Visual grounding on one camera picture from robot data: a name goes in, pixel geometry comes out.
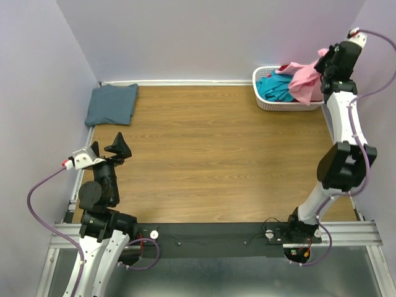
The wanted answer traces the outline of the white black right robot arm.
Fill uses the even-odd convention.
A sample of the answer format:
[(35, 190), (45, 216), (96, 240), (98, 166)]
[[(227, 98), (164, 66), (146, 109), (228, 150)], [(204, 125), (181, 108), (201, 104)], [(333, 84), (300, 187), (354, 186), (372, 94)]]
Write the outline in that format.
[(326, 211), (340, 196), (366, 180), (377, 157), (377, 149), (368, 145), (361, 130), (356, 111), (358, 90), (351, 79), (366, 40), (348, 39), (330, 46), (314, 66), (321, 75), (321, 93), (331, 115), (334, 145), (317, 166), (317, 184), (310, 196), (288, 218), (283, 234), (289, 242), (313, 237)]

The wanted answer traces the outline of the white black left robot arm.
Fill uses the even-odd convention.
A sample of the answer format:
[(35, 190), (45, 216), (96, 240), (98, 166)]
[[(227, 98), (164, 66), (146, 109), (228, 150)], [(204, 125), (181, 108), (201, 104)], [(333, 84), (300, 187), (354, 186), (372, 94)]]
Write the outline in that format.
[(78, 207), (83, 214), (78, 254), (65, 296), (98, 296), (122, 249), (138, 234), (137, 218), (115, 210), (120, 202), (115, 168), (132, 157), (132, 151), (120, 132), (105, 151), (111, 156), (101, 156), (99, 144), (94, 141), (72, 154), (75, 167), (92, 171), (93, 179), (83, 183), (78, 192)]

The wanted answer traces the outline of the folded grey-blue t shirt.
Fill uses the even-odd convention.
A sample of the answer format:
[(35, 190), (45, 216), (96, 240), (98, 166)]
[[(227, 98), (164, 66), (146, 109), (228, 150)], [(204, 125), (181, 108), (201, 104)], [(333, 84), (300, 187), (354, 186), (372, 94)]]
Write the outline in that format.
[(139, 86), (104, 85), (92, 90), (84, 124), (87, 127), (101, 124), (129, 126), (134, 115)]

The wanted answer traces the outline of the turquoise t shirt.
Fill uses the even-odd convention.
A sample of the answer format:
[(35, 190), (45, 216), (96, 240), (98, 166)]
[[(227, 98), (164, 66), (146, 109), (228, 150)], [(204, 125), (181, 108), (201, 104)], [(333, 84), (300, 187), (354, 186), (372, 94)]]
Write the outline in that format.
[(285, 74), (277, 74), (272, 71), (267, 77), (262, 77), (256, 82), (258, 94), (269, 102), (292, 102), (293, 96), (289, 92), (289, 84), (292, 76)]

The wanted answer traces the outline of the white plastic laundry basket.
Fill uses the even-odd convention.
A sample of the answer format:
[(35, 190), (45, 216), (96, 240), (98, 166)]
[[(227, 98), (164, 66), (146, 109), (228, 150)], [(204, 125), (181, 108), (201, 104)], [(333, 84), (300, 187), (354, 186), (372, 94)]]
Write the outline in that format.
[(280, 66), (262, 66), (256, 68), (252, 73), (252, 85), (254, 89), (254, 94), (256, 96), (256, 103), (259, 108), (265, 111), (314, 111), (321, 107), (324, 101), (314, 101), (311, 102), (310, 105), (304, 105), (298, 101), (277, 103), (263, 99), (259, 95), (256, 82), (260, 81), (263, 77), (267, 77), (278, 68), (280, 68)]

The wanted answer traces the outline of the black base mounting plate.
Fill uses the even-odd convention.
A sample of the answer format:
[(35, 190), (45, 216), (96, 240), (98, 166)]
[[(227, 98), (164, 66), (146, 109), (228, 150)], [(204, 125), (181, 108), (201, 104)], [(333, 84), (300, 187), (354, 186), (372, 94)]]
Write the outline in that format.
[(285, 253), (297, 251), (304, 238), (295, 243), (282, 234), (278, 223), (141, 223), (140, 234), (155, 240), (160, 259), (268, 257), (286, 259)]

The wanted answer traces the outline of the aluminium frame rail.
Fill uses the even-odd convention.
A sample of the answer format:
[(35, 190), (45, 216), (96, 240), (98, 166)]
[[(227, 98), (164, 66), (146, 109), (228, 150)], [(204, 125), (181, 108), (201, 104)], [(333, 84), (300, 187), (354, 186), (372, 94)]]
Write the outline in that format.
[(394, 296), (395, 287), (374, 222), (325, 222), (307, 267), (268, 257), (160, 259), (150, 244), (121, 258), (137, 265), (113, 270), (106, 296)]

